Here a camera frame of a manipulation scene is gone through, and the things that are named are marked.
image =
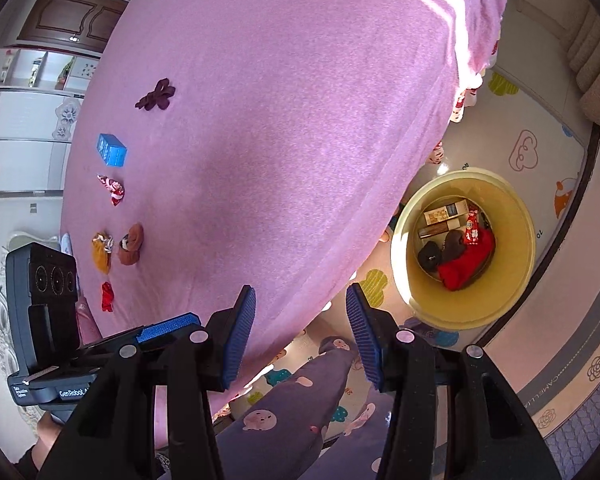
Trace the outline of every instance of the yellow bucket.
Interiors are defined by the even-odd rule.
[[[416,224],[431,203],[464,197],[488,218],[496,245],[491,262],[467,288],[451,292],[417,261]],[[489,324],[525,290],[536,259],[536,232],[525,204],[506,180],[479,168],[451,171],[422,188],[402,211],[391,242],[391,266],[402,299],[422,321],[442,330]]]

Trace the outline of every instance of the silver bolt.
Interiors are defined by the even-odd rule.
[[[413,343],[413,341],[416,339],[416,336],[413,335],[411,330],[404,329],[398,331],[398,333],[395,335],[395,338],[401,343]]]
[[[484,350],[476,345],[469,345],[466,348],[466,354],[474,359],[480,359],[484,355]]]
[[[134,355],[136,355],[137,351],[138,349],[133,345],[124,345],[120,349],[120,357],[128,359],[129,357],[133,357]]]
[[[191,335],[189,336],[189,340],[192,343],[203,343],[207,339],[209,339],[209,334],[204,330],[196,330],[195,332],[191,332]]]

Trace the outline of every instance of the small blue carton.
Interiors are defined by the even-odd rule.
[[[115,135],[100,134],[98,152],[107,166],[120,168],[125,164],[126,146]]]

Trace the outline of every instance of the pink bedsheet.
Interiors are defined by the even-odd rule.
[[[222,406],[372,251],[485,65],[505,0],[132,0],[90,83],[62,228],[103,336],[192,311],[243,283],[258,307]],[[134,104],[168,77],[171,105]],[[99,133],[128,147],[104,166]],[[96,179],[124,182],[113,207]],[[112,260],[113,313],[91,238],[144,226],[139,263]]]

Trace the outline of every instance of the red cloth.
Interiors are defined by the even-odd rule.
[[[102,284],[102,311],[113,312],[113,288],[109,282]]]
[[[475,244],[467,245],[459,258],[438,266],[442,284],[449,290],[462,288],[480,264],[487,259],[494,245],[493,232],[478,227],[478,241]]]

